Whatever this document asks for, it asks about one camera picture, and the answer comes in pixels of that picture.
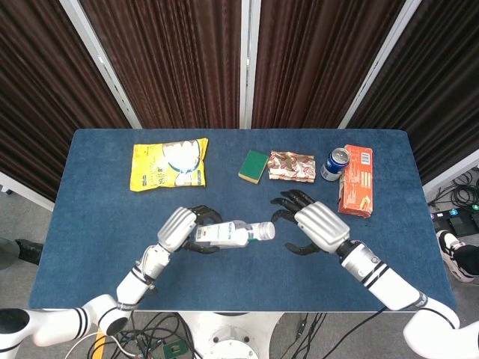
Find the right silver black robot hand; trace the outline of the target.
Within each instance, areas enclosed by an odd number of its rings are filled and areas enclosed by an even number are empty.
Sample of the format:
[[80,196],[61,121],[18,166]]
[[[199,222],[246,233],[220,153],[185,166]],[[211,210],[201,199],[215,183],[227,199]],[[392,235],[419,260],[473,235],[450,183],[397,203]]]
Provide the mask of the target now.
[[270,201],[281,206],[271,217],[275,223],[280,218],[294,223],[311,240],[307,246],[298,247],[287,242],[285,248],[296,255],[326,252],[333,254],[350,240],[350,228],[329,207],[298,189],[281,191],[281,196]]

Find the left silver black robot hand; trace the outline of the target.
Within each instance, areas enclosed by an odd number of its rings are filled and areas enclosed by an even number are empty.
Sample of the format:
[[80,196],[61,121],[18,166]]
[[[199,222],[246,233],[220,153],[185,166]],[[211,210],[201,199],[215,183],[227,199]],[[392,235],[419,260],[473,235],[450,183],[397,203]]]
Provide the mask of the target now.
[[205,205],[190,208],[178,207],[157,233],[158,244],[170,254],[180,250],[187,242],[190,233],[206,220],[214,224],[222,223],[217,211]]

